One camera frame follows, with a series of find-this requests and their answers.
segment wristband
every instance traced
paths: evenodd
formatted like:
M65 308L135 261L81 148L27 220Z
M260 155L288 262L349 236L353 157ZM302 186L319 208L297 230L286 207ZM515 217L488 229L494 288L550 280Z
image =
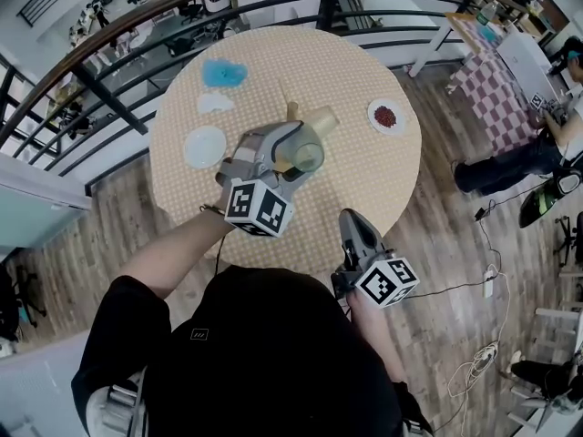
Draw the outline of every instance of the wristband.
M210 210L211 212L214 212L215 214L219 214L222 217L225 217L225 212L221 209L219 209L217 206L210 206L209 204L203 204L202 206L199 207L200 212L203 212L205 210Z

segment wooden floor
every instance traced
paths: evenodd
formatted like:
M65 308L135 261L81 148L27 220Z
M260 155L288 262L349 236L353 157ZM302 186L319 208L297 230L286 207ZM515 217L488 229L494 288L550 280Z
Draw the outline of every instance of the wooden floor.
M476 283L490 263L498 263L488 250L486 237L473 216L487 206L486 198L458 192L452 180L454 159L474 158L490 150L482 125L463 93L445 94L452 66L426 67L416 79L397 76L419 117L423 153L419 178L407 209L386 240L405 256L422 279L415 294L463 283ZM496 196L514 196L538 182L530 178L520 187ZM550 215L528 229L517 224L521 198L513 199L484 220L492 246L502 254L511 302L501 339L496 368L504 369L516 349L529 359L549 361L551 353L536 347L536 338L554 340L556 325L535 320L536 307L556 308L574 300L575 281L557 278L553 256L558 231L554 218L575 217L581 193L556 205ZM24 326L21 351L61 340L88 329L99 301L120 264L139 246L169 228L169 220L154 204L148 157L137 160L94 188L92 212L42 250L26 251L11 261L39 274L39 298L49 316L37 330ZM172 321L187 319L198 305L213 270L212 261L195 268L169 299ZM481 287L462 288L426 298L404 300L386 311L409 374L410 390L435 428L459 409L463 397L450 399L447 383L457 367L471 361L483 346L497 339L508 303L506 285L495 282L494 296L484 299ZM557 337L568 345L568 338ZM516 429L505 415L515 404L509 394L513 382L492 367L469 392L465 435L510 435ZM452 383L463 389L464 374ZM437 435L459 435L460 412Z

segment hand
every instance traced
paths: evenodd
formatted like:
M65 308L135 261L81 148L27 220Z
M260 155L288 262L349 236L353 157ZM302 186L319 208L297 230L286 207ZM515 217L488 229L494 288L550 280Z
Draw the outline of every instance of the hand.
M355 288L346 295L346 302L352 312L353 323L361 329L377 328L385 326L383 310L378 309L366 295Z

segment beige tablecloth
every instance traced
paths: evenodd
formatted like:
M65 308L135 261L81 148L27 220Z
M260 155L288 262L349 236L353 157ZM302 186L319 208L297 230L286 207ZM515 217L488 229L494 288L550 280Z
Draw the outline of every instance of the beige tablecloth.
M208 88L201 78L206 58L227 58L249 69L235 88ZM235 103L227 112L200 115L197 98L221 92ZM375 131L367 107L376 98L396 101L406 117L399 137ZM384 234L403 212L413 191L421 152L419 123L394 75L360 47L338 36L294 26L268 27L218 42L177 76L161 101L150 155L154 194L176 224L220 195L216 165L196 170L184 159L190 131L211 125L227 137L228 154L244 131L282 121L295 101L302 113L331 106L340 125L324 140L323 166L295 193L296 213L280 239L235 230L221 258L244 267L285 267L316 273L343 261L338 215L363 213ZM216 255L218 245L210 255Z

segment white plate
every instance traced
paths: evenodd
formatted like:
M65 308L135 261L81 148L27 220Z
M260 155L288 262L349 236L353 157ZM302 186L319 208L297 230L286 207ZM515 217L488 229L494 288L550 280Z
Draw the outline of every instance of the white plate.
M208 168L219 162L227 150L227 138L217 127L198 127L184 142L184 158L193 168Z
M392 127L384 127L378 121L376 121L376 119L374 119L374 112L378 107L387 107L393 111L397 122ZM387 98L377 98L369 104L368 121L370 122L371 126L379 133L383 133L387 136L399 136L404 132L405 120L403 112L396 102Z

